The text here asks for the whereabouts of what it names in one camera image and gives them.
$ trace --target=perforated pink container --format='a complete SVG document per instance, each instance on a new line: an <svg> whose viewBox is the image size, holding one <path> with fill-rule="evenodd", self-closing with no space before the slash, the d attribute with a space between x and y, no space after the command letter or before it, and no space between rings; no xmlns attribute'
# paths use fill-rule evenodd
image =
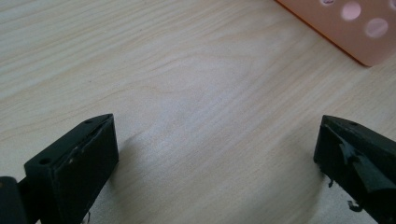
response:
<svg viewBox="0 0 396 224"><path fill-rule="evenodd" d="M359 62L396 52L396 0L277 0Z"/></svg>

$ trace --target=round hole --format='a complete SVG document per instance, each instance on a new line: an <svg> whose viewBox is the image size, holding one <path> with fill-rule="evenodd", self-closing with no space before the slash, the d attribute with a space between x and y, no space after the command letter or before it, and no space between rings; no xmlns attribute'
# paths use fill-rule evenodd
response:
<svg viewBox="0 0 396 224"><path fill-rule="evenodd" d="M341 11L341 16L346 21L353 21L361 14L361 5L357 2L348 2Z"/></svg>
<svg viewBox="0 0 396 224"><path fill-rule="evenodd" d="M50 159L49 158L44 158L39 163L41 165L47 165L48 163L50 163Z"/></svg>
<svg viewBox="0 0 396 224"><path fill-rule="evenodd" d="M379 38L387 33L388 28L387 21L381 18L375 18L367 23L366 34L372 38Z"/></svg>
<svg viewBox="0 0 396 224"><path fill-rule="evenodd" d="M324 6L329 6L334 4L335 0L320 0L320 3L323 4Z"/></svg>
<svg viewBox="0 0 396 224"><path fill-rule="evenodd" d="M396 10L396 0L389 0L389 3L390 3L390 7L393 10Z"/></svg>

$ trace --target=black plastic part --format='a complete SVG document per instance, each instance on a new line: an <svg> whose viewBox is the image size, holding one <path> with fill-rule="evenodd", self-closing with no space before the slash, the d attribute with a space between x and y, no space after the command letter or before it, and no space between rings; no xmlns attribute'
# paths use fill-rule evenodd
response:
<svg viewBox="0 0 396 224"><path fill-rule="evenodd" d="M21 219L1 209L0 223L80 224L118 161L113 115L85 120L26 162L18 186L1 184L1 208Z"/></svg>
<svg viewBox="0 0 396 224"><path fill-rule="evenodd" d="M356 122L323 116L314 161L378 223L396 223L396 143Z"/></svg>

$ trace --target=light wood surface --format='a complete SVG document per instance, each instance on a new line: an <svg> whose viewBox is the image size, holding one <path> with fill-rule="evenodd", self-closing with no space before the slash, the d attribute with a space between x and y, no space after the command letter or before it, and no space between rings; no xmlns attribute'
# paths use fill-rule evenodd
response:
<svg viewBox="0 0 396 224"><path fill-rule="evenodd" d="M275 1L0 1L0 175L113 113L105 223L375 223L313 163L323 114L396 139L364 67Z"/></svg>

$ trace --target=wood grain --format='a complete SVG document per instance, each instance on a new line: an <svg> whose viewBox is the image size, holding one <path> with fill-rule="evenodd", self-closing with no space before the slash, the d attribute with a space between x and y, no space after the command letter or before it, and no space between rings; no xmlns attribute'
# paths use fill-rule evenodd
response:
<svg viewBox="0 0 396 224"><path fill-rule="evenodd" d="M113 113L91 223L374 223L312 156L323 114L396 139L396 58L364 67L275 1L0 2L0 170Z"/></svg>

